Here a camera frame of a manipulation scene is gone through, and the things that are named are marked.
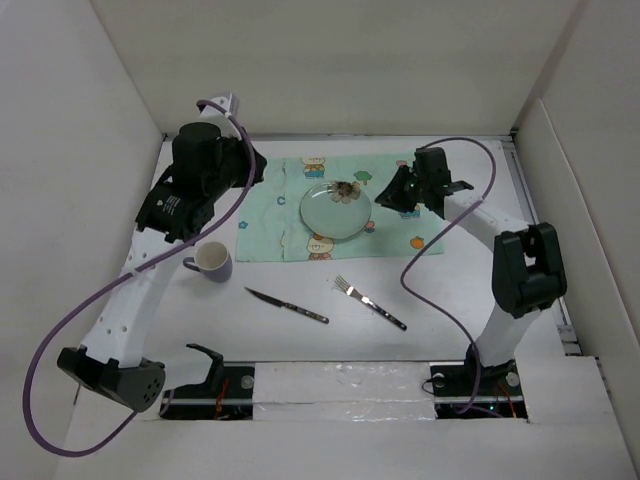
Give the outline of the green cartoon print cloth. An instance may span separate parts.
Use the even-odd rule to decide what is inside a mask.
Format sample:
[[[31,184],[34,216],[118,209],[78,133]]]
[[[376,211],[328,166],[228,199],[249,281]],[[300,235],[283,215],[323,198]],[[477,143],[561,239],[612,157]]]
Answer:
[[[270,158],[263,181],[251,189],[240,208],[236,260],[297,262],[414,255],[439,232],[439,218],[420,206],[398,213],[374,202],[396,170],[411,158],[409,152]],[[369,222],[344,240],[314,234],[300,216],[304,194],[329,181],[354,183],[371,201]]]

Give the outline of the green floral plate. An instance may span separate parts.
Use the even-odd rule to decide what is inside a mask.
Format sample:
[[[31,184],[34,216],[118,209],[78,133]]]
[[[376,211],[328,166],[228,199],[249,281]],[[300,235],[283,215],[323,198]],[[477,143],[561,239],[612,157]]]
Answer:
[[[371,219],[372,205],[359,186],[346,181],[311,187],[300,202],[300,216],[314,234],[333,240],[350,238]]]

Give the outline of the purple ceramic mug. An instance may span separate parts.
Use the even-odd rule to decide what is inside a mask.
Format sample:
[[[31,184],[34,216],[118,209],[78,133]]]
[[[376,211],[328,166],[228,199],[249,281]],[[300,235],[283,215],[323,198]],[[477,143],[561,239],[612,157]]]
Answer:
[[[230,253],[226,246],[220,242],[201,244],[192,256],[182,260],[182,265],[214,283],[227,282],[233,272]]]

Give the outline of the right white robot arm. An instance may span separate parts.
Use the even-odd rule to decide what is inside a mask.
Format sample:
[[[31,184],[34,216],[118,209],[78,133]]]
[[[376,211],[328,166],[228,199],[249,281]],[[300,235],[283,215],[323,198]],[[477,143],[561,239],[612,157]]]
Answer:
[[[455,181],[440,143],[418,148],[411,165],[398,168],[376,204],[401,213],[422,205],[459,226],[492,255],[494,307],[477,339],[471,341],[462,381],[473,393],[494,387],[514,363],[515,351],[540,314],[567,291],[556,229],[547,222],[527,223],[488,201],[466,181]]]

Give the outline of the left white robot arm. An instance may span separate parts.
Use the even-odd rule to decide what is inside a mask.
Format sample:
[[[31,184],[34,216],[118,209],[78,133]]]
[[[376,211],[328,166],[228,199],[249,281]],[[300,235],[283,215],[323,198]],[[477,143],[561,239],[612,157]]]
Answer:
[[[77,347],[65,347],[58,368],[80,386],[136,413],[167,390],[190,385],[201,396],[222,387],[223,357],[197,343],[175,356],[147,359],[144,344],[159,303],[182,260],[180,253],[229,219],[214,217],[228,190],[262,181],[265,158],[242,127],[225,136],[210,121],[184,125],[172,162],[144,199],[130,257],[99,319]]]

